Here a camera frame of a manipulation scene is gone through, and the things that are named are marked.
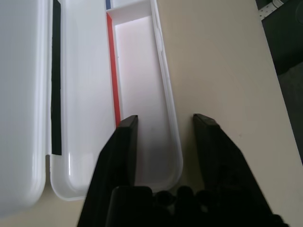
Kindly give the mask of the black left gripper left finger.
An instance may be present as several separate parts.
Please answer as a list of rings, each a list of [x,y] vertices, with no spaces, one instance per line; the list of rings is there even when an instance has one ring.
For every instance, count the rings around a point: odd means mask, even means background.
[[[137,157],[138,116],[122,120],[101,150],[78,221],[79,227],[104,227],[112,191],[133,186]]]

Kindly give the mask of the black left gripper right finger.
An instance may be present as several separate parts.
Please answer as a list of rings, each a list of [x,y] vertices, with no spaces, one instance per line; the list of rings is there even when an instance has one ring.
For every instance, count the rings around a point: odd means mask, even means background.
[[[226,227],[280,227],[244,155],[212,118],[193,115],[205,189],[215,196],[215,218]]]

